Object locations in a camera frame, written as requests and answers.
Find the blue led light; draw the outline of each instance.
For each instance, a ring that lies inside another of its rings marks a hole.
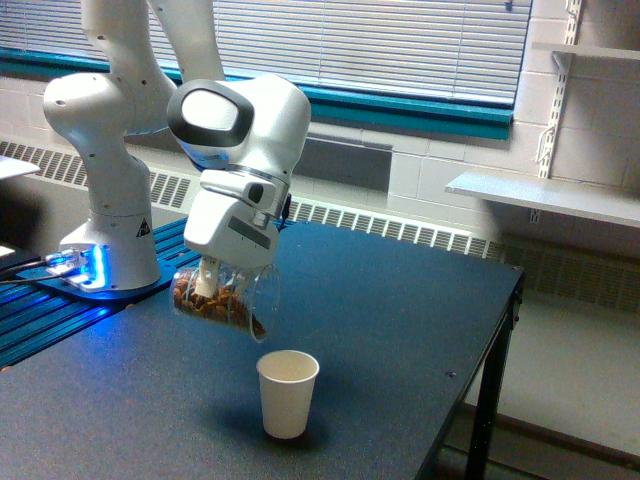
[[[102,288],[107,283],[107,266],[106,266],[106,255],[102,251],[102,247],[100,245],[95,245],[91,249],[91,273],[93,274],[92,278],[92,287],[94,288]]]

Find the white plastic casing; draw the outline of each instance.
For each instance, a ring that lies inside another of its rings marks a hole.
[[[253,207],[237,198],[201,190],[189,213],[184,243],[202,255],[238,268],[270,265],[278,246],[278,231],[271,222],[264,229],[256,229],[255,213]],[[234,229],[234,222],[250,228],[250,234]],[[260,237],[259,243],[255,241],[256,235]]]

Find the table leg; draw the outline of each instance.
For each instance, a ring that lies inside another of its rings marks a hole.
[[[491,434],[498,411],[502,377],[509,351],[509,340],[511,339],[511,330],[513,329],[516,315],[515,304],[517,301],[517,296],[514,296],[502,327],[500,327],[498,337],[491,346],[491,350],[484,362],[478,406],[473,423],[473,433],[471,434],[469,459],[467,460],[465,473],[467,480],[484,478],[491,444]]]

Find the white paper cup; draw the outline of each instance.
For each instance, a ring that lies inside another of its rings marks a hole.
[[[258,360],[262,424],[275,438],[295,438],[307,428],[318,361],[295,350],[271,352]]]

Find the paper cup rim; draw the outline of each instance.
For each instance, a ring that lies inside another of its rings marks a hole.
[[[307,377],[304,377],[304,378],[301,378],[301,379],[298,379],[298,380],[280,380],[278,378],[273,378],[270,375],[265,375],[260,370],[260,362],[262,362],[262,360],[265,359],[266,357],[268,357],[269,355],[274,355],[276,353],[282,353],[282,352],[298,353],[298,354],[303,355],[303,356],[305,356],[307,358],[310,358],[313,361],[313,364],[315,366],[314,372],[311,375],[309,375]],[[260,359],[256,363],[256,370],[258,370],[258,374],[259,375],[261,375],[262,377],[266,378],[267,380],[269,380],[271,382],[283,383],[283,384],[295,384],[295,383],[308,382],[312,378],[317,377],[318,373],[320,373],[320,364],[318,363],[318,360],[315,359],[315,357],[313,357],[312,355],[309,355],[306,352],[301,352],[300,350],[275,350],[273,352],[269,352],[269,353],[263,355],[262,357],[260,357]]]

